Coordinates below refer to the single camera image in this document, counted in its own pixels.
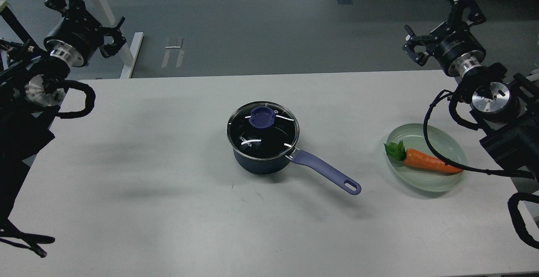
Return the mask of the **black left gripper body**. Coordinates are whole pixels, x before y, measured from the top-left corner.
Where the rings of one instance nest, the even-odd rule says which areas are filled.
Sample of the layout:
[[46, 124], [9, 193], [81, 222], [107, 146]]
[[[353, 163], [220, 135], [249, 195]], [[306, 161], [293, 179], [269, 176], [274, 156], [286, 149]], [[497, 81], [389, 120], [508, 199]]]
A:
[[60, 45], [76, 51], [78, 55], [72, 59], [72, 66], [85, 67], [104, 44], [100, 28], [100, 22], [90, 13], [67, 13], [45, 37], [44, 46], [50, 52]]

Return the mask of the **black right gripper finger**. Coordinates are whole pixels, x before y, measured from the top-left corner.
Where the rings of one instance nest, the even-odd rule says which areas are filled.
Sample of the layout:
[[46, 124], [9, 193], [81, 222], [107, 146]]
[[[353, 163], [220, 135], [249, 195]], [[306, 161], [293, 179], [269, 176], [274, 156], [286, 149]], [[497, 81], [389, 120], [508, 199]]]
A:
[[409, 25], [405, 25], [406, 44], [403, 51], [419, 66], [425, 66], [430, 57], [434, 55], [435, 48], [440, 43], [440, 38], [433, 35], [416, 35]]
[[447, 31], [465, 31], [486, 22], [486, 16], [475, 0], [451, 0]]

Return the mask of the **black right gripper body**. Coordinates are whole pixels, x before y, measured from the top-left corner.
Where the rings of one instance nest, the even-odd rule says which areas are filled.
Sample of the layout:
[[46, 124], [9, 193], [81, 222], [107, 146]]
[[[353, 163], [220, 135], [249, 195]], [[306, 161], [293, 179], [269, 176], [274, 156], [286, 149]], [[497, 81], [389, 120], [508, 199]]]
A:
[[434, 43], [429, 44], [427, 53], [433, 56], [447, 76], [460, 76], [456, 61], [461, 56], [470, 56], [483, 62], [486, 50], [470, 32], [470, 24], [460, 22], [456, 28], [448, 28], [447, 23], [441, 23], [430, 31]]

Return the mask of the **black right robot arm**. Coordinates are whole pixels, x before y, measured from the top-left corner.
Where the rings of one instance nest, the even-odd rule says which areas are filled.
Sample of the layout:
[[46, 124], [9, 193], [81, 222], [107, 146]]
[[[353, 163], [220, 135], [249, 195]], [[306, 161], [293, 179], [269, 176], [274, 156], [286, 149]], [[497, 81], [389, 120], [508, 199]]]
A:
[[[532, 75], [516, 73], [505, 82], [507, 69], [501, 63], [484, 66], [486, 50], [471, 28], [486, 21], [475, 0], [451, 0], [447, 20], [427, 35], [414, 33], [405, 25], [403, 51], [420, 66], [435, 58], [443, 73], [454, 77], [454, 91], [441, 91], [430, 104], [423, 121], [427, 147], [443, 164], [464, 171], [538, 181], [539, 104], [538, 84]], [[431, 144], [429, 120], [434, 108], [448, 100], [450, 117], [459, 126], [482, 130], [480, 145], [500, 167], [498, 170], [474, 168], [454, 162]]]

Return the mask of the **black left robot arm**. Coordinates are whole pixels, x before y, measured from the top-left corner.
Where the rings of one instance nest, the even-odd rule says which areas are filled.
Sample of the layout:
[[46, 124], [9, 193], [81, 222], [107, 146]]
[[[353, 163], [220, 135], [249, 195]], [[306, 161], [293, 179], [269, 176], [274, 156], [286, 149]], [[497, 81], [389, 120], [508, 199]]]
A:
[[[41, 258], [47, 256], [42, 245], [55, 238], [23, 232], [8, 219], [29, 172], [25, 160], [54, 139], [50, 126], [55, 118], [76, 119], [92, 112], [96, 93], [85, 83], [69, 80], [71, 69], [87, 66], [96, 51], [110, 58], [127, 43], [120, 30], [124, 17], [106, 27], [87, 10], [84, 0], [44, 0], [44, 4], [61, 19], [43, 47], [8, 5], [1, 4], [1, 18], [20, 41], [1, 40], [6, 62], [1, 63], [0, 86], [1, 241]], [[21, 243], [12, 243], [13, 238]]]

